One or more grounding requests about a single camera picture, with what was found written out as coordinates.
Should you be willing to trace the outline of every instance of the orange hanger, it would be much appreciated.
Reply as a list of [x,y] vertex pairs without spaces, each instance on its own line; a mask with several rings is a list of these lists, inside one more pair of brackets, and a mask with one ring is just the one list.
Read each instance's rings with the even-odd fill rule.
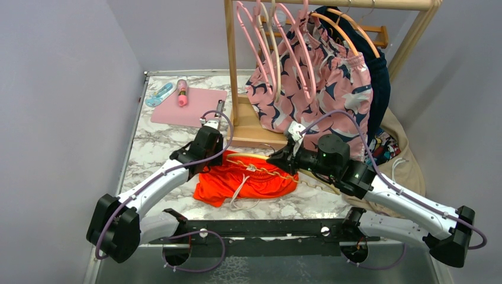
[[356,49],[356,47],[352,43],[352,40],[350,40],[349,36],[335,22],[333,22],[330,18],[328,18],[325,15],[318,14],[318,13],[311,13],[310,15],[313,16],[313,17],[317,17],[319,19],[325,20],[325,22],[327,22],[328,24],[330,24],[343,37],[343,39],[345,41],[347,41],[347,43],[349,45],[349,48],[354,53],[354,55],[358,55],[359,54],[358,50]]
[[368,42],[369,46],[371,47],[371,50],[373,51],[373,53],[375,53],[375,57],[376,58],[380,58],[380,54],[378,53],[378,50],[377,48],[375,47],[375,44],[373,43],[373,41],[371,40],[371,38],[368,37],[368,34],[366,32],[364,32],[364,30],[359,26],[358,23],[356,23],[356,21],[354,21],[354,19],[352,19],[350,16],[348,16],[347,14],[343,13],[343,12],[340,12],[336,9],[331,9],[331,8],[328,8],[327,9],[328,12],[331,12],[333,14],[336,14],[338,15],[338,20],[340,20],[340,18],[344,18],[346,19],[349,23],[352,24],[353,27],[355,27],[362,35],[362,37]]

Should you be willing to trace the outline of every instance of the navy fabric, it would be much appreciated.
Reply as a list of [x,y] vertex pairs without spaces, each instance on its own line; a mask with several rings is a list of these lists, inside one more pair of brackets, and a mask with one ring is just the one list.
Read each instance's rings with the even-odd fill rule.
[[[325,15],[332,21],[336,22],[338,20],[338,15],[328,12],[328,8],[333,8],[339,11],[337,7],[322,6],[316,9],[316,13]],[[342,43],[345,40],[330,24],[324,20],[321,20],[321,23],[328,30],[329,36],[331,36],[335,42]],[[371,108],[369,109],[368,119],[368,143],[370,143],[375,137],[375,134],[384,119],[385,111],[389,106],[391,83],[389,71],[387,70],[387,61],[385,59],[385,54],[380,49],[378,49],[380,58],[376,58],[368,42],[352,28],[352,25],[346,19],[341,18],[338,26],[347,34],[356,49],[363,54],[364,61],[371,76],[373,101],[371,102]]]

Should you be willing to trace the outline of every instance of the pink bottle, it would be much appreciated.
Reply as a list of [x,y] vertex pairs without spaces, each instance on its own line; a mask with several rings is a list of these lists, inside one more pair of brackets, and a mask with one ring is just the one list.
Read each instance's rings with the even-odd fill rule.
[[181,79],[178,80],[176,88],[178,89],[178,105],[184,107],[188,104],[188,84],[185,80]]

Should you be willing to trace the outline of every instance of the pink mat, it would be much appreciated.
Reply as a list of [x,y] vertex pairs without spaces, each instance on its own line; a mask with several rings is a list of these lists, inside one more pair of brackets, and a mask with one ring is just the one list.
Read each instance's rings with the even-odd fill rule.
[[219,100],[225,101],[227,91],[188,88],[188,105],[178,106],[178,92],[174,92],[153,110],[151,122],[200,127],[201,115],[216,109]]

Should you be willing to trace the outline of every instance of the black bracket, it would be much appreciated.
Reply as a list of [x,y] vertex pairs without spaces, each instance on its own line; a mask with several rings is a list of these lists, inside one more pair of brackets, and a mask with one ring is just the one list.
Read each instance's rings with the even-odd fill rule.
[[[169,158],[177,160],[180,163],[189,163],[199,161],[218,153],[223,149],[223,135],[213,127],[202,126],[195,139],[174,151]],[[199,163],[188,168],[188,179],[190,180],[196,174],[201,173],[206,166],[221,166],[223,156],[216,157],[207,163]]]
[[[98,200],[86,235],[90,243],[98,243],[105,224],[120,204],[117,197],[109,194]],[[135,208],[127,207],[124,207],[118,216],[120,217],[111,223],[105,234],[101,250],[117,263],[122,263],[133,255],[140,244],[140,217]]]
[[321,179],[334,184],[341,192],[363,199],[372,191],[371,183],[377,175],[372,166],[350,159],[350,147],[336,134],[323,135],[317,152],[300,146],[294,154],[295,141],[288,135],[288,144],[272,154],[267,163],[293,175],[304,169]]
[[[462,206],[456,210],[456,213],[461,220],[471,225],[474,223],[475,212],[471,208]],[[429,253],[432,257],[446,265],[460,268],[465,263],[472,230],[457,223],[455,228],[450,228],[450,233],[452,235],[444,240],[438,240],[431,234],[423,240],[430,248]]]

